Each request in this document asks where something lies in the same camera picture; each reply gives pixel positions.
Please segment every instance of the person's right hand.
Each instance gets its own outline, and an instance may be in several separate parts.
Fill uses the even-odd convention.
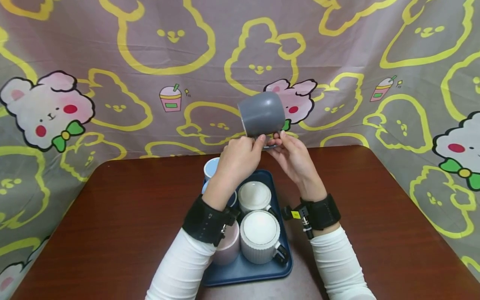
[[[306,201],[320,201],[326,196],[326,190],[307,147],[299,140],[282,131],[275,133],[267,145],[278,145],[268,153],[279,163],[283,171],[298,186],[300,195]]]

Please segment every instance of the green bow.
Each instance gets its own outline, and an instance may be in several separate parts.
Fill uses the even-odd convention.
[[[68,124],[67,129],[52,139],[52,145],[55,146],[58,152],[64,152],[70,136],[80,135],[84,132],[85,128],[82,126],[82,124],[77,120],[73,120],[70,122],[70,124]]]
[[[443,163],[439,164],[440,169],[449,173],[458,174],[460,177],[467,179],[468,187],[474,191],[480,191],[480,173],[474,173],[454,160],[447,158]]]
[[[289,131],[290,130],[290,124],[292,123],[292,120],[286,119],[285,124],[283,125],[282,130]]]

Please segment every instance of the fabric backdrop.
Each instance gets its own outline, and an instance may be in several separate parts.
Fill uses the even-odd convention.
[[[372,149],[480,280],[479,2],[0,0],[0,299],[98,165],[219,153],[264,90],[307,146]]]

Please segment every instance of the white mug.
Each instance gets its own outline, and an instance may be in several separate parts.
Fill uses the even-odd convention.
[[[286,264],[289,254],[279,239],[280,224],[269,212],[252,211],[241,222],[241,251],[254,264],[266,264],[274,258],[281,264]]]
[[[277,218],[276,213],[270,205],[272,191],[262,182],[249,181],[243,184],[239,189],[238,199],[240,210],[244,214],[254,210],[265,210]]]
[[[204,175],[206,181],[209,181],[215,174],[219,160],[219,157],[215,157],[207,161],[207,163],[204,165]]]
[[[237,221],[227,226],[225,237],[220,241],[213,255],[213,263],[227,265],[233,262],[240,253],[240,226]]]

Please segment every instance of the white sleeve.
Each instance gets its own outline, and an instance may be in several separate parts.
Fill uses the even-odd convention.
[[[330,300],[375,300],[342,227],[310,241]]]
[[[165,254],[145,300],[194,300],[215,246],[195,240],[183,229]]]

